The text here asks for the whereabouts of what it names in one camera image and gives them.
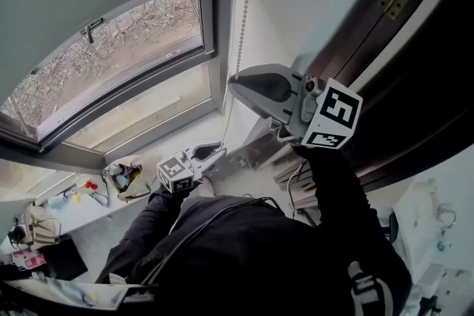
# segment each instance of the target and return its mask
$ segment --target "black sleeve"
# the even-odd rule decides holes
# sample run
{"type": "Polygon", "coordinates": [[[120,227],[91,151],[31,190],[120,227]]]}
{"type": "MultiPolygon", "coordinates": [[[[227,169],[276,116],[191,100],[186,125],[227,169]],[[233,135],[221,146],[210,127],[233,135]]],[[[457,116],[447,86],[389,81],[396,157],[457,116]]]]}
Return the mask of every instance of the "black sleeve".
{"type": "Polygon", "coordinates": [[[189,194],[189,191],[172,194],[164,187],[154,192],[118,245],[110,250],[96,283],[109,283],[111,272],[127,277],[135,264],[170,233],[181,204],[189,194]]]}
{"type": "Polygon", "coordinates": [[[338,150],[316,148],[307,157],[317,186],[321,229],[345,265],[357,260],[362,270],[389,286],[398,315],[410,293],[410,273],[385,238],[359,179],[338,150]]]}

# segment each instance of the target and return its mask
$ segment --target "black jacket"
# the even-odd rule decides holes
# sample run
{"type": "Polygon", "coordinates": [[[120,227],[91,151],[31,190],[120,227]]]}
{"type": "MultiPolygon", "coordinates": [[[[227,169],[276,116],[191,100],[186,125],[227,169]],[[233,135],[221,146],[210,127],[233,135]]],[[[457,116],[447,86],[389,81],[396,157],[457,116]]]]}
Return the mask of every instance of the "black jacket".
{"type": "MultiPolygon", "coordinates": [[[[219,299],[237,296],[274,304],[281,294],[299,308],[316,302],[319,309],[334,311],[319,315],[350,315],[347,267],[357,260],[365,272],[387,283],[397,315],[410,292],[410,274],[384,237],[357,177],[337,151],[312,150],[310,165],[321,225],[312,228],[263,203],[225,212],[180,246],[167,263],[156,280],[163,297],[218,294],[219,299]]],[[[98,283],[109,283],[111,272],[128,283],[141,283],[196,227],[226,206],[251,201],[206,198],[184,212],[170,233],[187,195],[163,189],[153,194],[110,250],[98,283]]]]}

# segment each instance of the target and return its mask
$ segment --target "window frame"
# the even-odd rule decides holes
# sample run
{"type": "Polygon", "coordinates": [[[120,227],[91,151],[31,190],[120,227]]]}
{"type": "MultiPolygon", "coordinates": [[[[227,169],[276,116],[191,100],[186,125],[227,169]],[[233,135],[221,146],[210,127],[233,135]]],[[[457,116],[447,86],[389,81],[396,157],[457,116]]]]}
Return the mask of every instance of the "window frame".
{"type": "MultiPolygon", "coordinates": [[[[132,0],[102,16],[108,22],[149,0],[132,0]]],[[[227,85],[230,13],[232,0],[199,0],[201,35],[164,47],[89,89],[50,116],[39,127],[27,126],[32,136],[22,132],[22,123],[7,115],[0,120],[0,158],[8,161],[70,172],[100,173],[111,161],[133,154],[148,144],[211,113],[222,112],[227,85]],[[170,56],[174,51],[180,53],[170,56]],[[211,96],[205,101],[139,133],[109,152],[100,153],[65,142],[89,123],[155,85],[191,67],[208,62],[211,96]]],[[[75,41],[80,32],[49,54],[44,66],[75,41]]]]}

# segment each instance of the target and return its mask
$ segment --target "white cord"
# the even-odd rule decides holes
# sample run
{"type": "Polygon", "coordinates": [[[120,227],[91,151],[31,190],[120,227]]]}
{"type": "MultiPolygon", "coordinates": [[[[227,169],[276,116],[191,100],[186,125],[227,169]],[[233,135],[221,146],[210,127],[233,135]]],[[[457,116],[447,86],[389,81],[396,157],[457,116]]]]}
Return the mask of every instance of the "white cord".
{"type": "MultiPolygon", "coordinates": [[[[234,46],[234,26],[235,26],[235,19],[236,19],[236,0],[232,0],[232,8],[233,8],[233,20],[232,20],[232,26],[231,26],[231,33],[230,33],[230,51],[229,51],[229,61],[232,61],[232,56],[233,56],[233,46],[234,46]]],[[[241,28],[240,28],[240,37],[238,39],[238,51],[237,51],[237,60],[236,60],[236,78],[238,78],[238,73],[240,71],[240,63],[241,63],[241,58],[242,58],[242,49],[244,46],[244,37],[245,37],[245,26],[247,23],[247,14],[248,14],[248,8],[249,8],[249,0],[244,0],[244,11],[242,12],[242,21],[241,21],[241,28]]],[[[227,70],[227,80],[229,80],[230,77],[230,65],[227,70]]],[[[223,103],[223,110],[225,110],[225,101],[227,99],[227,88],[225,88],[224,92],[224,103],[223,103]]],[[[227,135],[227,130],[229,129],[229,124],[230,124],[230,116],[232,115],[232,109],[234,105],[234,100],[235,98],[232,97],[230,100],[230,108],[229,108],[229,115],[227,116],[226,120],[226,126],[224,129],[224,135],[222,136],[221,140],[221,146],[224,144],[224,139],[227,135]]]]}
{"type": "Polygon", "coordinates": [[[291,193],[291,181],[293,180],[293,178],[295,177],[296,174],[299,174],[301,172],[301,169],[303,168],[303,165],[306,163],[306,161],[303,161],[301,162],[301,165],[299,165],[298,169],[296,169],[293,174],[290,176],[290,179],[288,179],[288,182],[287,182],[287,192],[288,192],[288,195],[290,196],[290,200],[291,200],[291,208],[292,208],[292,212],[293,212],[293,220],[295,220],[295,202],[293,201],[293,195],[291,193]]]}

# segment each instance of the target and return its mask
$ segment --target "window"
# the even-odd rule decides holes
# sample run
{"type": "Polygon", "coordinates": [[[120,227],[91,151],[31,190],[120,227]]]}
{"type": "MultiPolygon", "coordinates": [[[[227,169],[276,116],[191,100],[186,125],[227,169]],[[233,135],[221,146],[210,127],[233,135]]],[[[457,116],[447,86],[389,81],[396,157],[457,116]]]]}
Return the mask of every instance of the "window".
{"type": "Polygon", "coordinates": [[[231,0],[131,0],[78,27],[0,107],[0,159],[44,167],[47,178],[99,174],[220,111],[230,8],[231,0]]]}

